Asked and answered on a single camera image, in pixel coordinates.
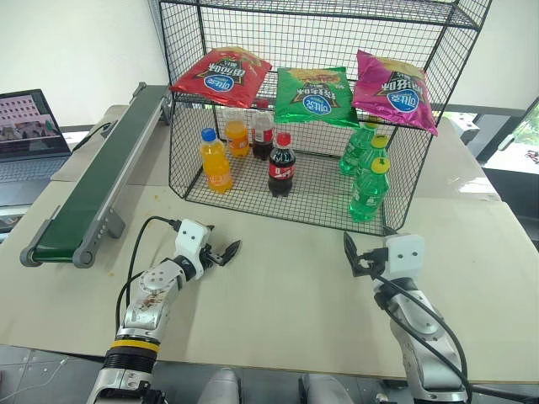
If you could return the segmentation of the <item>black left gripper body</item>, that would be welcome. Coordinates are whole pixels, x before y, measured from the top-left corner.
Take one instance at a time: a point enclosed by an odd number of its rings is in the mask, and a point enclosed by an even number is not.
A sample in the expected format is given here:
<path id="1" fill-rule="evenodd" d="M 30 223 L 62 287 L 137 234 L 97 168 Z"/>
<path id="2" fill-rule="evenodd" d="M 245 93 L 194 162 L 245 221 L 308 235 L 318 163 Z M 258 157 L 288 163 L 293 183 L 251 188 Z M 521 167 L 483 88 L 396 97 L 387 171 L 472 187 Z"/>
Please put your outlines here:
<path id="1" fill-rule="evenodd" d="M 200 263 L 202 265 L 203 269 L 208 269 L 214 265 L 222 266 L 223 265 L 223 258 L 219 254 L 213 253 L 211 250 L 210 244 L 205 244 L 203 248 L 201 248 L 199 253 L 199 259 Z"/>

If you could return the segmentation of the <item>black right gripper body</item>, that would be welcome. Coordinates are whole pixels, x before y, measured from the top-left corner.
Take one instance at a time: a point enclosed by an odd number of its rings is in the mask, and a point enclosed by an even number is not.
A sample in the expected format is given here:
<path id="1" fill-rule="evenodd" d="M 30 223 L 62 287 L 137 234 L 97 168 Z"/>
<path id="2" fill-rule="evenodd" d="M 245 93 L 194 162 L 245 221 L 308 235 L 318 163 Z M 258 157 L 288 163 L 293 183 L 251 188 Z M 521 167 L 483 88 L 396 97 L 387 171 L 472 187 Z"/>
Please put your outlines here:
<path id="1" fill-rule="evenodd" d="M 388 248 L 379 247 L 369 252 L 361 254 L 357 260 L 357 271 L 359 276 L 370 276 L 377 278 L 381 276 L 385 270 L 386 262 L 388 261 Z"/>

